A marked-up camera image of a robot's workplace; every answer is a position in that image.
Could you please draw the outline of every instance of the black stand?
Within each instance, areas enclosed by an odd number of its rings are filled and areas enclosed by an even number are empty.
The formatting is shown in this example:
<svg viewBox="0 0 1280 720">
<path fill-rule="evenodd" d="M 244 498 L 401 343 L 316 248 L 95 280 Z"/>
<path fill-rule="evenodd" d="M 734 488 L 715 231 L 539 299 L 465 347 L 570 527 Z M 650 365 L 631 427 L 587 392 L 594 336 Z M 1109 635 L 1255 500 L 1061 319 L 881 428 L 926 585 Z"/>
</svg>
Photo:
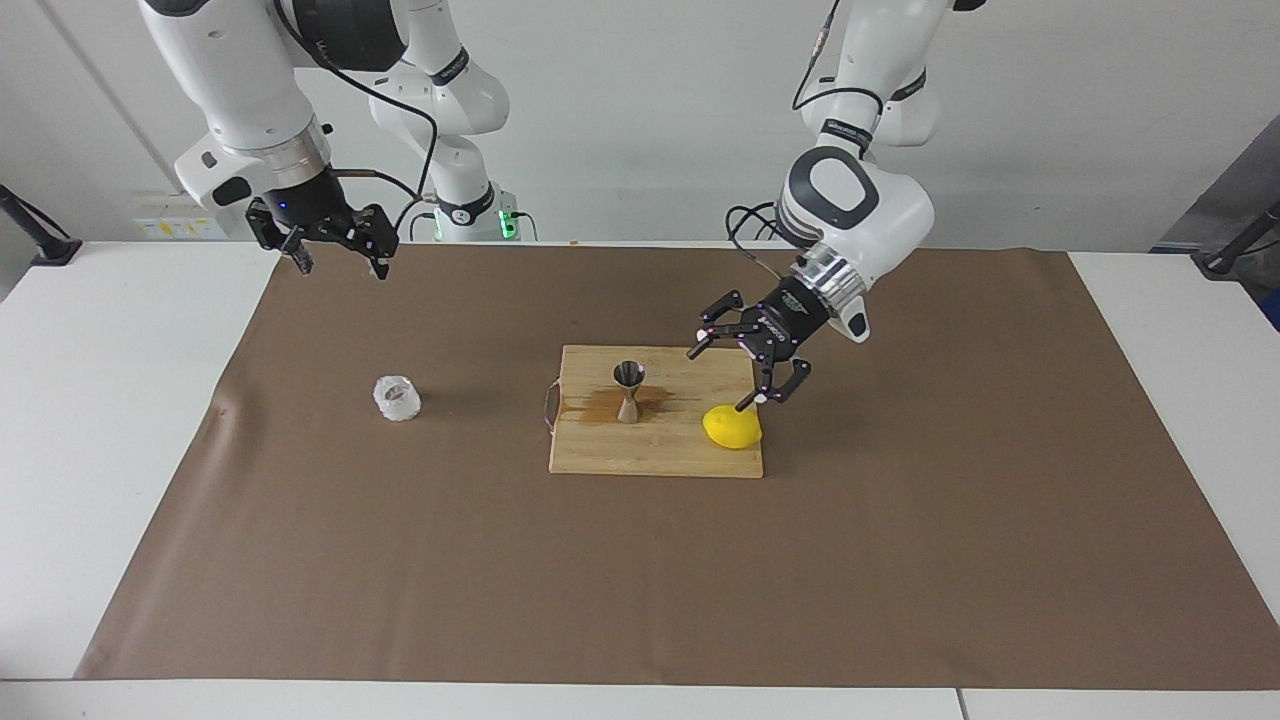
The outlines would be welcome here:
<svg viewBox="0 0 1280 720">
<path fill-rule="evenodd" d="M 3 184 L 0 184 L 0 208 L 40 246 L 40 255 L 31 261 L 33 268 L 65 266 L 83 245 L 78 240 L 54 237 L 52 233 L 45 229 L 45 225 L 41 225 L 36 218 L 31 217 L 22 200 Z"/>
<path fill-rule="evenodd" d="M 1235 240 L 1226 247 L 1212 255 L 1194 255 L 1196 264 L 1208 274 L 1225 275 L 1235 266 L 1235 261 L 1244 256 L 1245 251 L 1257 245 L 1262 236 L 1267 234 L 1276 225 L 1280 225 L 1280 202 L 1272 205 L 1257 220 L 1244 228 Z"/>
</svg>

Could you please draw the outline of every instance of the green light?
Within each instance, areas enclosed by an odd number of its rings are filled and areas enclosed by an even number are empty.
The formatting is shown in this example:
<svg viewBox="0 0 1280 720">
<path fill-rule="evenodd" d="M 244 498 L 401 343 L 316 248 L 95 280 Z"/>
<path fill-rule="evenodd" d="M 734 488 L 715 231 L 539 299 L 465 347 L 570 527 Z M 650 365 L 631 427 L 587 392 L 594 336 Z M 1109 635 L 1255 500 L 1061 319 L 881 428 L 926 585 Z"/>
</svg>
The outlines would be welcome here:
<svg viewBox="0 0 1280 720">
<path fill-rule="evenodd" d="M 502 237 L 503 237 L 503 240 L 511 240 L 511 238 L 516 237 L 516 234 L 520 232 L 520 229 L 516 227 L 516 223 L 512 219 L 511 213 L 507 213 L 506 210 L 499 210 L 498 211 L 498 219 L 502 222 Z"/>
</svg>

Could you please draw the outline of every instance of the lemon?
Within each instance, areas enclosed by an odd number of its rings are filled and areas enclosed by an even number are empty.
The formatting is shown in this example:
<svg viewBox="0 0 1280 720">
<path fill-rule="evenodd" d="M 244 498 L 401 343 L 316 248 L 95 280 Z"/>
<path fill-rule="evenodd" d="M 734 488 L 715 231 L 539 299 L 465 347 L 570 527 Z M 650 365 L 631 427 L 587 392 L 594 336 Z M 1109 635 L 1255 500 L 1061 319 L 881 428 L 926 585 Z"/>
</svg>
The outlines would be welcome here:
<svg viewBox="0 0 1280 720">
<path fill-rule="evenodd" d="M 730 450 L 746 450 L 764 437 L 755 407 L 746 413 L 739 413 L 732 405 L 712 407 L 703 415 L 703 429 L 716 445 Z"/>
</svg>

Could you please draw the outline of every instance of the brown mat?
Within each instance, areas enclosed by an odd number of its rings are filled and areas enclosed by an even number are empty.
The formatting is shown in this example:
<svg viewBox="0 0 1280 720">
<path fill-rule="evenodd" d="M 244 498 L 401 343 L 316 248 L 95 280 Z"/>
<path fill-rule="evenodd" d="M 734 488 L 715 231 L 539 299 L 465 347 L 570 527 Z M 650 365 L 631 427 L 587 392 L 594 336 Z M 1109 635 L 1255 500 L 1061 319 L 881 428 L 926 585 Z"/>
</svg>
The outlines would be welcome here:
<svg viewBox="0 0 1280 720">
<path fill-rule="evenodd" d="M 561 347 L 684 343 L 772 284 L 731 252 L 407 247 L 388 283 L 316 256 L 271 279 L 78 676 L 1280 688 L 1066 256 L 913 256 L 870 343 L 805 347 L 764 480 L 547 471 Z M 422 418 L 378 415 L 388 373 Z"/>
</svg>

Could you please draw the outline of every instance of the white table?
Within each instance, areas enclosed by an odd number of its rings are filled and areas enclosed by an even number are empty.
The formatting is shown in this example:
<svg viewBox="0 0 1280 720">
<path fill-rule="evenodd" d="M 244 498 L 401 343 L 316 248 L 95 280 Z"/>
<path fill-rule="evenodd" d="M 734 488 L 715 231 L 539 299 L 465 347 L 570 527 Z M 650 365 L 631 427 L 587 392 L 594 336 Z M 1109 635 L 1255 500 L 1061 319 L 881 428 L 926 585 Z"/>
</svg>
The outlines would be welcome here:
<svg viewBox="0 0 1280 720">
<path fill-rule="evenodd" d="M 1203 281 L 1185 258 L 1073 259 L 1280 618 L 1280 334 L 1243 291 Z M 274 263 L 248 245 L 100 243 L 69 268 L 32 270 L 0 304 L 0 676 L 72 675 Z M 0 684 L 0 717 L 174 707 L 188 717 L 1274 719 L 1280 693 Z"/>
</svg>

